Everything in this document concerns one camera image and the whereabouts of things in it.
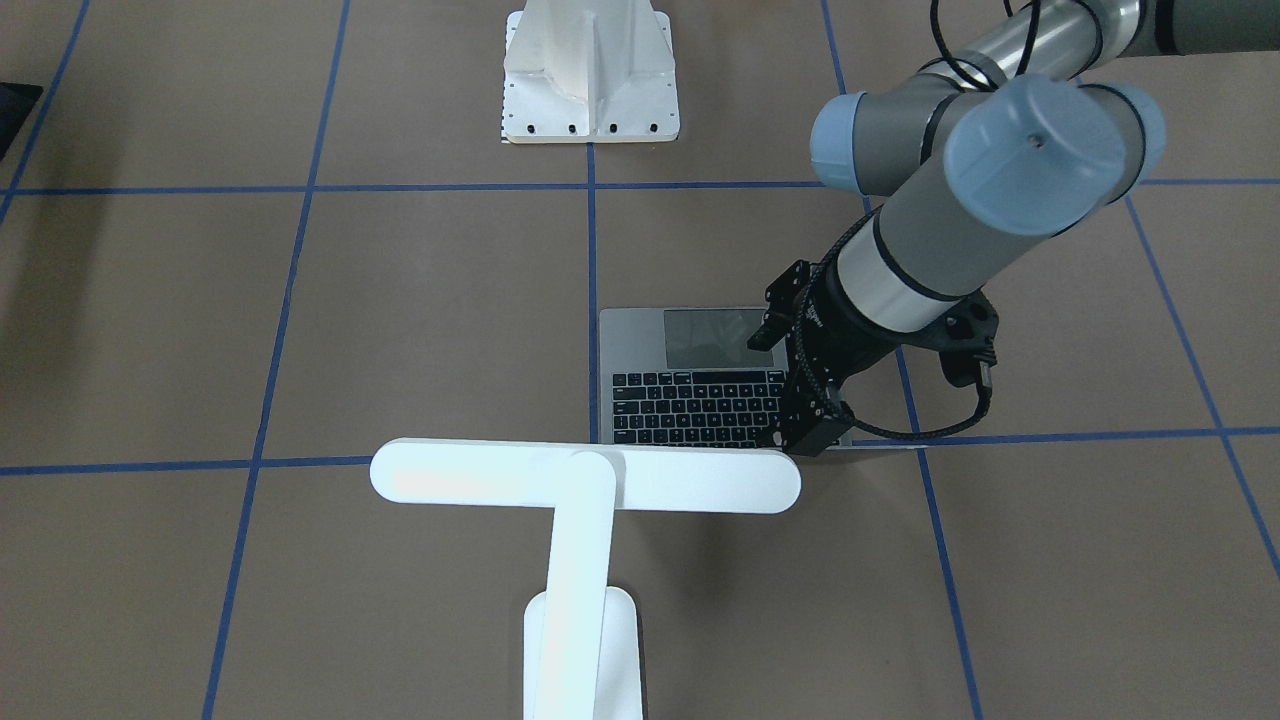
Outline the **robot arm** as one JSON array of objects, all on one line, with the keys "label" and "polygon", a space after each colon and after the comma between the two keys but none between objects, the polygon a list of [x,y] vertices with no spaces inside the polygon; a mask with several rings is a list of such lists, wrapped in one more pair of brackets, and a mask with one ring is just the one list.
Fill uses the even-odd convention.
[{"label": "robot arm", "polygon": [[[934,60],[886,94],[829,100],[812,127],[820,182],[883,202],[768,286],[748,346],[785,343],[788,374],[758,447],[817,456],[852,429],[919,443],[980,421],[998,327],[984,284],[1126,197],[1167,142],[1148,94],[1079,76],[1117,58],[1277,49],[1275,1],[1029,1],[957,49],[929,18]],[[845,382],[902,346],[975,391],[968,419],[900,432],[856,416]]]}]

